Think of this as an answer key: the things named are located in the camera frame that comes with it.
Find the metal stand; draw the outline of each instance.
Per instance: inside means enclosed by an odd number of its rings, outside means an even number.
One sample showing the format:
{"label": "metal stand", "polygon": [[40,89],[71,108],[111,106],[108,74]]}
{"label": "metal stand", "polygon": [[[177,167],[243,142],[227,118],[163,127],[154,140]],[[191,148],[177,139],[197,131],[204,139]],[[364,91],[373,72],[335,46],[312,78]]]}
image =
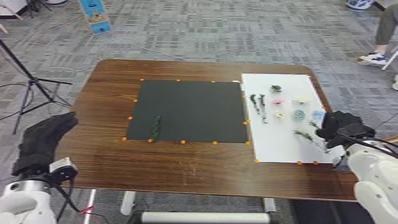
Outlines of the metal stand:
{"label": "metal stand", "polygon": [[[60,82],[60,81],[53,81],[49,79],[39,79],[31,76],[23,64],[21,64],[21,61],[17,60],[15,58],[15,55],[14,53],[10,52],[10,49],[3,43],[3,41],[0,40],[0,46],[3,48],[3,51],[28,77],[28,87],[26,87],[26,92],[24,92],[24,97],[23,97],[23,102],[21,102],[21,110],[19,110],[19,113],[17,113],[17,118],[15,118],[15,125],[14,125],[14,131],[12,131],[12,134],[15,134],[15,130],[17,130],[17,126],[19,126],[19,121],[21,121],[21,116],[30,112],[33,111],[35,109],[39,109],[42,106],[46,106],[49,103],[55,103],[56,105],[60,105],[62,107],[71,107],[71,104],[67,103],[67,101],[62,99],[62,97],[56,95],[56,92],[58,92],[58,86],[62,84],[65,85],[71,85],[69,82]],[[49,90],[46,88],[46,86],[40,84],[40,82],[49,82],[49,83],[55,83],[55,89]],[[28,110],[24,110],[24,105],[26,105],[26,100],[28,100],[28,92],[30,92],[30,89],[31,89],[31,86],[37,87],[39,89],[39,92],[42,93],[44,97],[46,97],[46,102],[40,103],[35,107],[31,107]]]}

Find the table leg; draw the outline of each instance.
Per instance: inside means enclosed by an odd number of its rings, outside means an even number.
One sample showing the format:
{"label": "table leg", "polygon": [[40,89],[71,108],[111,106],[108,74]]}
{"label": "table leg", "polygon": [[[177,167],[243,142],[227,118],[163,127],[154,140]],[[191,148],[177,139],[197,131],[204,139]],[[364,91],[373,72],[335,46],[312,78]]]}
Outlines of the table leg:
{"label": "table leg", "polygon": [[135,200],[135,191],[124,191],[124,197],[122,197],[122,202],[120,202],[120,214],[122,215],[131,215],[133,200]]}
{"label": "table leg", "polygon": [[264,212],[275,212],[277,206],[273,198],[262,198],[262,203],[264,203]]}

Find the white sheet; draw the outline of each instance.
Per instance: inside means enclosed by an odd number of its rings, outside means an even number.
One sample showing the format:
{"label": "white sheet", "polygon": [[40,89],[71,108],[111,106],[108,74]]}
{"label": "white sheet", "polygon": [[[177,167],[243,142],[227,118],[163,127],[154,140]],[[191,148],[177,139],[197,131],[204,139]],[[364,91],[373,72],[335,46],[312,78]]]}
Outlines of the white sheet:
{"label": "white sheet", "polygon": [[[325,111],[314,91],[312,83],[307,75],[277,75],[277,74],[241,74],[241,90],[245,92],[245,105],[250,120],[250,134],[255,151],[255,159],[259,162],[282,163],[332,163],[332,159],[342,155],[342,147],[335,147],[328,153],[323,149],[323,140],[314,134],[316,128],[309,125],[314,121],[321,126],[323,117],[312,118],[312,111]],[[280,93],[271,93],[270,87],[282,87]],[[250,94],[264,94],[264,111],[266,122],[261,121],[254,105],[250,102]],[[307,98],[307,102],[300,104],[294,98]],[[280,105],[271,104],[271,100],[282,99]],[[305,118],[302,121],[293,120],[293,112],[302,110]],[[284,118],[277,118],[275,114],[282,113]],[[293,131],[309,133],[314,143]]]}

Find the gray carpet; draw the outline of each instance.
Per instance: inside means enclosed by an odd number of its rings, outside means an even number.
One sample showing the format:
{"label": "gray carpet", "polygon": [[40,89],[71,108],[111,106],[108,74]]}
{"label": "gray carpet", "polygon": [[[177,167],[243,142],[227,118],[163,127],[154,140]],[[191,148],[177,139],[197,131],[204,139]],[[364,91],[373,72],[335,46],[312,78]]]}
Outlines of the gray carpet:
{"label": "gray carpet", "polygon": [[[387,71],[362,67],[355,57],[373,48],[380,11],[353,12],[342,0],[113,0],[104,1],[111,33],[92,36],[76,2],[42,10],[24,21],[1,20],[10,34],[0,34],[12,51],[40,78],[72,82],[60,95],[74,101],[90,71],[104,58],[184,60],[305,65],[319,78],[335,110],[362,116],[376,126],[398,111],[398,92],[390,89],[396,63]],[[0,85],[26,83],[23,75],[0,55]],[[19,86],[0,88],[0,116],[17,111],[23,96]],[[33,104],[42,97],[35,91]],[[0,180],[17,155],[24,128],[65,110],[51,105],[23,117],[17,135],[10,135],[14,118],[0,121]],[[398,119],[380,128],[378,136],[398,134]],[[79,207],[87,191],[78,190]],[[122,223],[119,203],[122,193],[99,191],[97,213],[111,223]],[[156,211],[261,211],[261,199],[183,196],[145,193],[136,200]],[[53,207],[58,209],[60,198]],[[287,201],[280,200],[284,223],[293,223]],[[81,217],[67,210],[62,223]]]}

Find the cable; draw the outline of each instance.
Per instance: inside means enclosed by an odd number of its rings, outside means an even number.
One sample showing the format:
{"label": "cable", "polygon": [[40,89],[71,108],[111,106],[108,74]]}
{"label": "cable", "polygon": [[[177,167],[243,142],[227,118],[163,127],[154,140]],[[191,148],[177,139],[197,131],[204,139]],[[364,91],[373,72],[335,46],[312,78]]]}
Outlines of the cable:
{"label": "cable", "polygon": [[390,116],[390,118],[376,125],[374,129],[392,120],[394,116],[398,115],[398,112],[396,114]]}
{"label": "cable", "polygon": [[380,141],[382,143],[392,145],[398,148],[398,145],[390,143],[389,141],[382,140],[380,138],[369,138],[369,139]]}
{"label": "cable", "polygon": [[337,132],[339,136],[353,143],[357,143],[358,145],[376,149],[382,153],[385,153],[389,156],[392,156],[398,159],[398,154],[394,151],[385,151],[383,149],[380,149],[376,146],[373,146],[371,144],[367,144],[366,142],[358,141],[355,138],[348,137],[341,132]]}
{"label": "cable", "polygon": [[[81,213],[81,210],[76,208],[76,205],[74,205],[74,203],[72,203],[72,201],[71,201],[71,197],[69,197],[69,195],[67,195],[67,193],[65,193],[62,187],[60,187],[56,184],[55,184],[53,187],[55,187],[55,189],[56,189],[56,191],[58,191],[58,193],[60,193],[63,199],[65,199],[65,203],[69,204],[69,206],[71,206],[74,212]],[[83,213],[83,214],[90,214],[90,215],[99,216],[99,217],[103,218],[106,224],[110,224],[108,219],[106,219],[106,217],[104,217],[101,214],[97,214],[97,213],[94,213],[94,212],[87,212],[87,213]]]}
{"label": "cable", "polygon": [[[74,188],[74,178],[69,180],[69,191],[67,191],[69,198],[71,198],[71,194],[72,194],[72,188]],[[62,205],[62,208],[58,211],[56,222],[58,222],[62,214],[63,214],[65,206],[67,206],[67,201],[63,202],[63,205]]]}
{"label": "cable", "polygon": [[[12,85],[15,85],[15,86],[24,86],[24,87],[28,88],[28,86],[26,86],[24,84],[19,84],[19,83],[5,84],[5,85],[0,86],[0,88],[5,87],[5,86],[12,86]],[[31,89],[28,90],[28,93],[30,93],[30,100],[28,100],[26,105],[23,105],[21,110],[17,110],[10,115],[7,115],[5,117],[0,118],[0,121],[5,120],[7,118],[10,118],[15,114],[19,114],[21,111],[23,111],[23,110],[26,109],[26,107],[30,106],[30,104],[31,104],[31,102],[33,102],[33,90],[31,90]]]}

